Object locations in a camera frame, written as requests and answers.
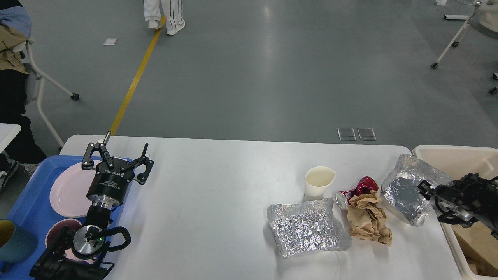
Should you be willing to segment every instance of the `pink plate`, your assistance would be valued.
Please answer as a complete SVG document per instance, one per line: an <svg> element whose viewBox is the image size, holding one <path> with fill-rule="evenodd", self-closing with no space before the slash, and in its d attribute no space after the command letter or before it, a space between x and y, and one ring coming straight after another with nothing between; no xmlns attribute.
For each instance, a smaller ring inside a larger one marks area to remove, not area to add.
<svg viewBox="0 0 498 280"><path fill-rule="evenodd" d="M82 170L77 163L57 177L50 189L50 205L61 216L67 218L85 217L92 202L87 192L95 176L95 170Z"/></svg>

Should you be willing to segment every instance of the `teal cup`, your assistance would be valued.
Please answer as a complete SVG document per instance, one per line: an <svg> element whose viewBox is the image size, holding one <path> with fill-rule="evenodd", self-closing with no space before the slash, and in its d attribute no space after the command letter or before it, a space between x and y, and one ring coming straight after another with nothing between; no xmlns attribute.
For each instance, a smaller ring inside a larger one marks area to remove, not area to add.
<svg viewBox="0 0 498 280"><path fill-rule="evenodd" d="M36 249L36 236L8 219L0 220L0 260L5 261L1 272L12 263L24 261Z"/></svg>

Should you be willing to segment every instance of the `black shoe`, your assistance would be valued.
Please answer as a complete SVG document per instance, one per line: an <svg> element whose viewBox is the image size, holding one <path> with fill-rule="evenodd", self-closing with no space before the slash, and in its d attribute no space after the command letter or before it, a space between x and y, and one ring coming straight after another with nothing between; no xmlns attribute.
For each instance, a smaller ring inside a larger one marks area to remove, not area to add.
<svg viewBox="0 0 498 280"><path fill-rule="evenodd" d="M8 180L14 175L15 171L19 168L19 162L12 160L9 163L7 170L0 171L0 192L3 191L7 185Z"/></svg>

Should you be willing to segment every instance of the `red can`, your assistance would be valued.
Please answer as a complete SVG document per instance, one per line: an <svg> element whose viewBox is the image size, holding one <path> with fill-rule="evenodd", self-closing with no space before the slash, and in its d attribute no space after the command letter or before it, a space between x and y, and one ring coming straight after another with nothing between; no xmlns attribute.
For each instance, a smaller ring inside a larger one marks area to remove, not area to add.
<svg viewBox="0 0 498 280"><path fill-rule="evenodd" d="M370 191L378 191L378 186L377 183L370 178L369 176L365 176L361 178L361 180L358 182L358 185L356 185L356 188L348 191L339 191L335 195L335 201L337 203L337 206L339 206L340 209L342 210L347 210L348 209L348 204L349 200L353 196L360 196L364 193L370 193Z"/></svg>

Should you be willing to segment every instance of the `foil-wrapped block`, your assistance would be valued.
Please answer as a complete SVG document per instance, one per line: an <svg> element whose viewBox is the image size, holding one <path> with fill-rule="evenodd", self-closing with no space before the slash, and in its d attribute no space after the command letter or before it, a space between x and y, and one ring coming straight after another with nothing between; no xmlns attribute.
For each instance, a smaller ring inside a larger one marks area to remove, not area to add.
<svg viewBox="0 0 498 280"><path fill-rule="evenodd" d="M436 187L449 183L452 178L425 161L402 154L380 187L385 200L406 218L408 224L416 227L424 224L432 209L430 202L419 194L417 186L422 180Z"/></svg>
<svg viewBox="0 0 498 280"><path fill-rule="evenodd" d="M352 238L334 218L331 197L299 204L272 204L266 211L283 258L311 251L345 251Z"/></svg>

